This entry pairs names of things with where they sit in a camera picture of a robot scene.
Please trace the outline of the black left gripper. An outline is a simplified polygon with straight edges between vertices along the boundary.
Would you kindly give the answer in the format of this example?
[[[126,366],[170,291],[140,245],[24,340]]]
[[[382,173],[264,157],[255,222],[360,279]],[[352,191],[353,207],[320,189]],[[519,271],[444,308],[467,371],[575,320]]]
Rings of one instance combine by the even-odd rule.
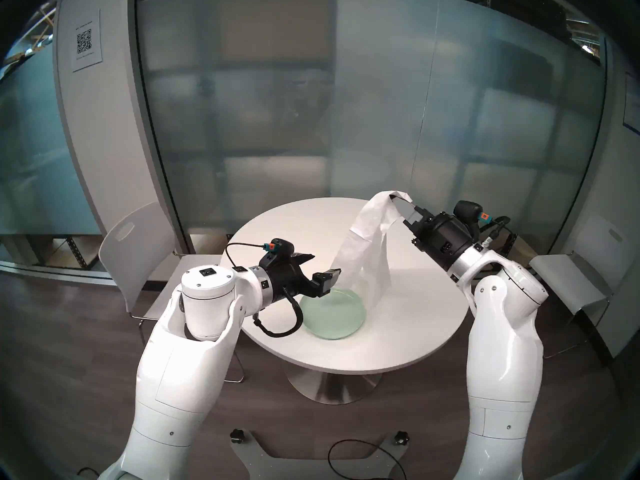
[[[314,259],[313,254],[292,254],[292,257],[263,257],[260,267],[265,271],[272,290],[271,304],[286,298],[305,295],[308,297],[323,297],[327,295],[337,283],[341,269],[330,269],[307,278],[300,267]]]

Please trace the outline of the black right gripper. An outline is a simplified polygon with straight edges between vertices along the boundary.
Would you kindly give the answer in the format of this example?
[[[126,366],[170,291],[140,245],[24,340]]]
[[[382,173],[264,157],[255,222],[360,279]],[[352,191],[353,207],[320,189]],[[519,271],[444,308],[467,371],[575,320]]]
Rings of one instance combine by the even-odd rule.
[[[413,205],[409,198],[398,195],[391,195],[391,201]],[[404,212],[404,224],[414,236],[413,245],[445,271],[449,271],[479,239],[477,225],[467,226],[456,216],[445,212],[430,215],[423,208],[410,208]]]

